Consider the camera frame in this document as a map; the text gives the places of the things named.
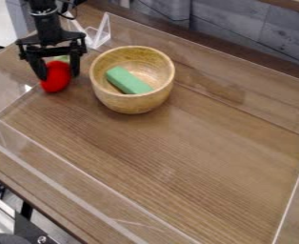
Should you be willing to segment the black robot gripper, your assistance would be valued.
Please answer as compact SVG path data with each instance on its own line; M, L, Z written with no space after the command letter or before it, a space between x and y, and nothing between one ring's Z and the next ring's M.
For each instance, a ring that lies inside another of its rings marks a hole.
M35 33L15 40L19 59L26 60L39 80L46 79L46 65L43 57L68 55L70 74L79 74L79 57L87 52L85 44L86 34L78 31L63 30L56 42L43 42Z

